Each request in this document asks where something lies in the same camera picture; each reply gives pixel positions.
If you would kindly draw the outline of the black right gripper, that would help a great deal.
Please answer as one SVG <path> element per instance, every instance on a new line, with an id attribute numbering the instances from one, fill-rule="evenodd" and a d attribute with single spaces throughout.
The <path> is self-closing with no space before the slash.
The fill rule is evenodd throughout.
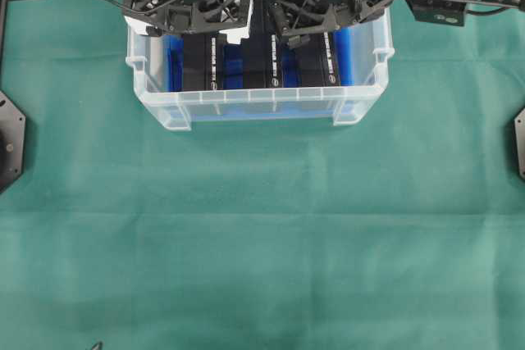
<path id="1" fill-rule="evenodd" d="M 271 0 L 268 13 L 282 43 L 308 43 L 315 34 L 375 21 L 390 0 Z"/>

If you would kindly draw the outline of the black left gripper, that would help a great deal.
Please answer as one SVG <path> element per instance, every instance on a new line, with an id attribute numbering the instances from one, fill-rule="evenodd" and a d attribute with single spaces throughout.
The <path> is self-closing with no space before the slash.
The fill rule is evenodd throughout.
<path id="1" fill-rule="evenodd" d="M 124 0 L 126 23 L 146 37 L 224 34 L 246 29 L 251 0 Z"/>

